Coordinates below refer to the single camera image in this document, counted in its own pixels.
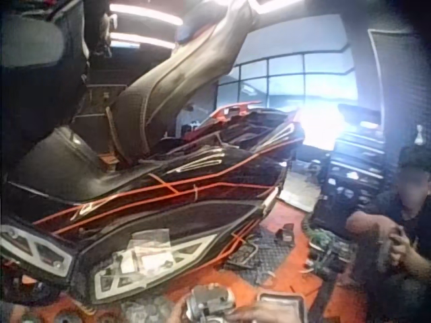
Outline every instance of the scooter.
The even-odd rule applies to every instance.
[[[181,139],[162,139],[159,154],[173,155],[199,145],[224,145],[264,152],[277,161],[290,161],[305,139],[298,110],[286,113],[270,108],[250,108],[260,101],[222,106],[211,113],[194,131]]]
[[[153,154],[166,121],[196,89],[232,68],[253,15],[247,0],[234,0],[220,16],[185,37],[110,109],[117,149],[131,167],[107,171],[59,127],[8,168],[0,233],[4,301],[36,306],[65,291],[100,305],[137,295],[223,260],[270,212],[287,172],[286,163],[264,156],[277,137],[250,151],[191,145]],[[146,155],[154,158],[142,160]],[[145,273],[131,243],[158,229],[168,230],[170,260]],[[24,284],[23,275],[37,283]]]

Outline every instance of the mechanic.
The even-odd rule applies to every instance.
[[[406,147],[399,157],[396,189],[383,192],[361,211],[354,212],[346,228],[366,238],[378,228],[379,241],[391,239],[390,269],[367,268],[363,281],[368,295],[367,322],[431,322],[431,151]],[[365,266],[371,250],[357,257]]]
[[[167,323],[185,323],[186,299],[183,296],[172,309]],[[293,308],[258,301],[251,306],[236,308],[224,317],[228,322],[259,322],[259,323],[301,323]]]

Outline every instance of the engine part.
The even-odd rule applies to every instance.
[[[187,318],[192,322],[224,322],[223,315],[235,307],[233,292],[218,284],[196,286],[187,299]]]
[[[76,312],[64,311],[55,316],[54,323],[82,323]]]
[[[275,234],[277,239],[286,242],[289,247],[295,246],[294,224],[287,223]]]
[[[106,313],[97,319],[97,323],[120,323],[120,320],[114,314]]]
[[[33,313],[24,314],[20,320],[21,323],[43,323],[43,319]]]
[[[295,293],[278,293],[275,291],[263,291],[257,295],[258,301],[268,301],[282,306],[294,308],[301,323],[307,323],[307,312],[304,297]]]

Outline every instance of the rubber mat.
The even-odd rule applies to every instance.
[[[274,233],[261,226],[250,234],[247,241],[256,244],[259,248],[246,263],[253,269],[239,268],[229,263],[226,263],[223,269],[234,271],[249,284],[258,287],[272,276],[271,273],[274,273],[287,258],[292,248],[286,242],[277,239]]]

